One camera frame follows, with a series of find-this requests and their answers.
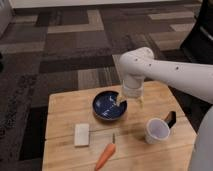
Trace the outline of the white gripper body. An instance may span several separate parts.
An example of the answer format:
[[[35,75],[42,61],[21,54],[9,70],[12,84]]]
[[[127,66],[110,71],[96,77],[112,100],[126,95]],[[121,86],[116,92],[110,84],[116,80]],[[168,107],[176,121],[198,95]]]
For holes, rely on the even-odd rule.
[[[131,85],[129,82],[122,83],[122,94],[128,98],[139,98],[143,94],[141,84]]]

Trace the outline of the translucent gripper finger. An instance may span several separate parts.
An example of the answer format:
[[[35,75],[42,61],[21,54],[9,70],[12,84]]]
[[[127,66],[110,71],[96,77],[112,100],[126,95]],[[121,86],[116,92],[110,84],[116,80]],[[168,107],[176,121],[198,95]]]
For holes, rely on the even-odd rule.
[[[143,97],[142,96],[140,96],[138,98],[138,103],[139,103],[140,107],[142,108],[143,107]]]
[[[126,97],[123,94],[118,94],[116,97],[116,105],[119,106],[125,100],[126,100]]]

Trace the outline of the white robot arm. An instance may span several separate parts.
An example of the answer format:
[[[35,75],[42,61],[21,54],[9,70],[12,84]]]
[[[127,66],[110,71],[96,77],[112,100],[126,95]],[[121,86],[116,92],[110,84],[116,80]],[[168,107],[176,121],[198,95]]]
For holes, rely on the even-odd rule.
[[[119,64],[124,97],[140,97],[148,77],[211,104],[199,126],[188,171],[213,171],[213,65],[156,60],[148,47],[124,53]]]

